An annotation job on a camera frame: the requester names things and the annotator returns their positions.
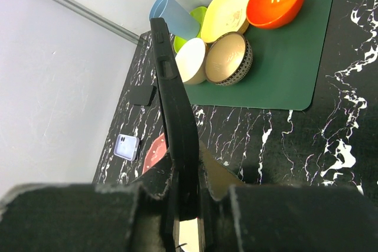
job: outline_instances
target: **smartphone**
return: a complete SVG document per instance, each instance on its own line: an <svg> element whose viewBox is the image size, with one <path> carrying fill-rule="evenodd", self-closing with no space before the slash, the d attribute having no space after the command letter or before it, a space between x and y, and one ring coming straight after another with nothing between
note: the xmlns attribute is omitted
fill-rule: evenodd
<svg viewBox="0 0 378 252"><path fill-rule="evenodd" d="M114 148L114 154L120 158L133 161L136 158L138 152L139 138L119 134Z"/></svg>

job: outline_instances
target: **black marble countertop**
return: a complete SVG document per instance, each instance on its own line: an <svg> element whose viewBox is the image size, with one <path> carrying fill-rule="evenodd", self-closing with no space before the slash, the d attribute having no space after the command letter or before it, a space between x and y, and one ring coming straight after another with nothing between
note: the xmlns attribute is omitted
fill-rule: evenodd
<svg viewBox="0 0 378 252"><path fill-rule="evenodd" d="M193 106L200 139L251 184L351 185L378 205L378 0L334 0L312 105L303 112ZM155 82L151 34L136 48L93 182L127 184L162 133L159 101L131 105ZM118 134L141 139L137 159L113 154Z"/></svg>

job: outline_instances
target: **black object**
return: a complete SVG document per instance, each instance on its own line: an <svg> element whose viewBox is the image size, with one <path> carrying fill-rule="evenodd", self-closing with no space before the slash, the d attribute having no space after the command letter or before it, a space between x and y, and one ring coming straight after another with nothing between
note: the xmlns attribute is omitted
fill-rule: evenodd
<svg viewBox="0 0 378 252"><path fill-rule="evenodd" d="M153 85L134 86L131 89L130 103L137 106L150 106L155 95Z"/></svg>
<svg viewBox="0 0 378 252"><path fill-rule="evenodd" d="M127 186L13 189L2 251L176 251L179 220L194 217L201 251L376 251L378 209L358 191L245 185L198 144L165 22L151 28L165 156Z"/></svg>

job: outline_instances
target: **plastic cup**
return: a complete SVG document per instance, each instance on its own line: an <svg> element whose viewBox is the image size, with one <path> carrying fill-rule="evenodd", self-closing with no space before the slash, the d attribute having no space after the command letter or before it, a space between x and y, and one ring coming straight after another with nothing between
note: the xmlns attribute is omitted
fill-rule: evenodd
<svg viewBox="0 0 378 252"><path fill-rule="evenodd" d="M149 13L149 19L163 18L170 33L185 40L198 35L198 23L176 0L156 0Z"/></svg>

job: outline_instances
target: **brown object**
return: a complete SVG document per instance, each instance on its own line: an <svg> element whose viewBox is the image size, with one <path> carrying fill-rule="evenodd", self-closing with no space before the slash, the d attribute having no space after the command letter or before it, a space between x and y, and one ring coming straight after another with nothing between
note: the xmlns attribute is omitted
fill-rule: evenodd
<svg viewBox="0 0 378 252"><path fill-rule="evenodd" d="M228 32L210 48L206 58L208 81L229 86L239 82L252 65L252 48L239 32Z"/></svg>

